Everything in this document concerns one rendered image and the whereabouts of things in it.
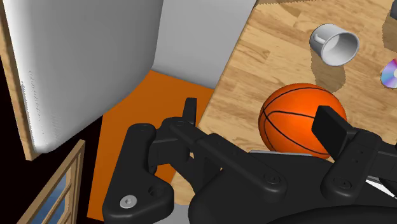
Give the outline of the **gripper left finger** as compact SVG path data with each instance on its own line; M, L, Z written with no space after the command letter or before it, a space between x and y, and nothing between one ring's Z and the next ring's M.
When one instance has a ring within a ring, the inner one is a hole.
M218 134L195 125L197 101L185 100L180 117L166 118L159 128L131 125L102 205L105 224L155 224L174 210L174 189L155 176L169 164L191 184L189 224L234 224L253 220L244 201L280 202L288 184L284 176Z

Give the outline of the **white mug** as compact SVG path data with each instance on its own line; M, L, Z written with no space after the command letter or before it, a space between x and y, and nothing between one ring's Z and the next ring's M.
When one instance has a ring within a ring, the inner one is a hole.
M309 45L326 65L338 67L357 55L360 41L357 35L335 24L322 24L313 30Z

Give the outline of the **wooden framed window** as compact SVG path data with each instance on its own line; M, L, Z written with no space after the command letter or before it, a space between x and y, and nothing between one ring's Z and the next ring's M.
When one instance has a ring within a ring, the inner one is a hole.
M84 153L79 140L17 224L76 224Z

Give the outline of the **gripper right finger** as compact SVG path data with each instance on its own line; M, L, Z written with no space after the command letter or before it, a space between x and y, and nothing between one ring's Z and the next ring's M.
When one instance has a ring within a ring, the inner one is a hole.
M319 106L312 133L334 160L321 182L326 199L357 199L367 178L397 196L397 144L350 125L329 106Z

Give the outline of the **orange basketball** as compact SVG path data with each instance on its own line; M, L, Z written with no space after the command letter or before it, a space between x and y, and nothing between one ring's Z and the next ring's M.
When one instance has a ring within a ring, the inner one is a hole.
M312 133L319 106L329 106L343 119L347 118L340 101L323 87L294 83L276 90L263 103L258 117L258 129L265 146L280 153L307 153L322 159L330 158Z

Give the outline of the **white padded wooden-framed furniture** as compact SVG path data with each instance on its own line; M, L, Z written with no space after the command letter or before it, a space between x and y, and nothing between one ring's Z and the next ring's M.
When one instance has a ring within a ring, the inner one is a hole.
M0 0L0 54L27 160L55 150L150 71L164 0Z

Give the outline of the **shiny compact disc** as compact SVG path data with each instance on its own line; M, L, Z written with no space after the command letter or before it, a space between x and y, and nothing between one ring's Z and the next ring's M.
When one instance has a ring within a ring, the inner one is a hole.
M393 59L383 68L380 80L387 88L397 88L397 59Z

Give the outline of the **orange robot stand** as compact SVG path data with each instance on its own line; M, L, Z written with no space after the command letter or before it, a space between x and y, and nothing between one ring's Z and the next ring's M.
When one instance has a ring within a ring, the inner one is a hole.
M127 129L135 123L159 127L168 117L181 116L185 99L197 99L199 122L212 93L202 87L150 71L142 83L102 117L88 213L78 224L102 224L102 203L111 180Z

